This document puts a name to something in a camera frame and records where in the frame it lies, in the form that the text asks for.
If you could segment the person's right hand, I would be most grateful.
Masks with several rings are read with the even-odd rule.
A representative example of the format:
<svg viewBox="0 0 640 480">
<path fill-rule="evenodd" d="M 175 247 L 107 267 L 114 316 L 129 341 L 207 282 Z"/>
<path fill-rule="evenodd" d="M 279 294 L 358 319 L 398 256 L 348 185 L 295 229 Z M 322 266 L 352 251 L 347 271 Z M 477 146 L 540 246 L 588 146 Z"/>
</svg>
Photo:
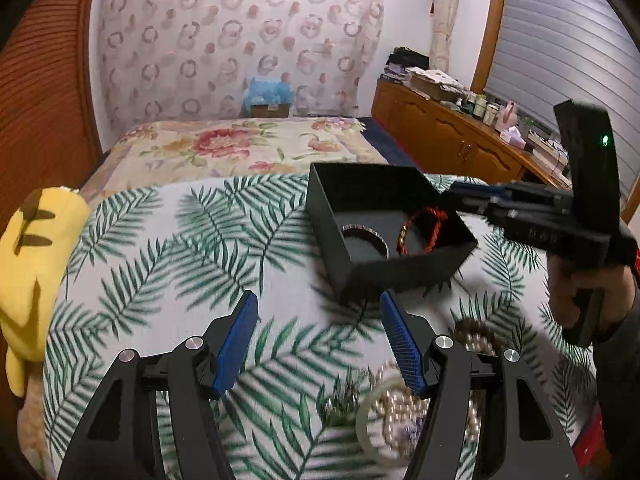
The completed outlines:
<svg viewBox="0 0 640 480">
<path fill-rule="evenodd" d="M 549 306 L 555 322 L 563 328 L 573 327 L 580 312 L 574 297 L 579 289 L 602 289 L 604 292 L 598 330 L 603 332 L 622 322 L 634 307 L 637 284 L 629 266 L 611 266 L 577 272 L 558 256 L 548 255 Z"/>
</svg>

